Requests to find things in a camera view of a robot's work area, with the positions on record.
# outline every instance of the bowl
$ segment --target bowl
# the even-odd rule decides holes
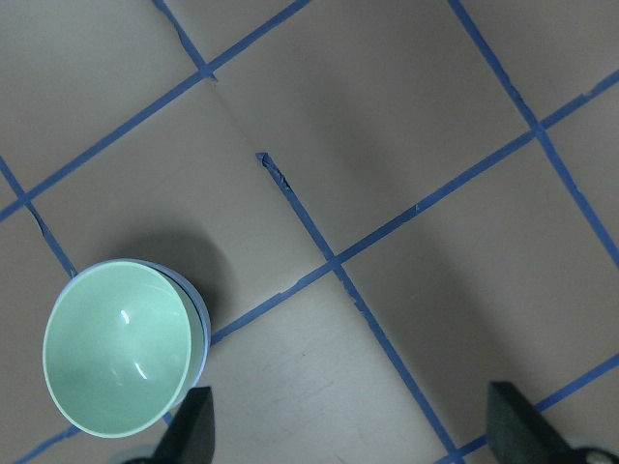
[[[203,320],[188,293],[145,262],[114,260],[83,271],[56,300],[45,329],[53,401],[92,435],[119,438],[147,428],[199,377],[210,339]]]

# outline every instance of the floor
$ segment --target floor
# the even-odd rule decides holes
[[[164,433],[45,387],[55,297],[114,257],[204,295],[216,463],[493,462],[490,380],[618,449],[619,4],[289,1],[0,6],[5,456]]]

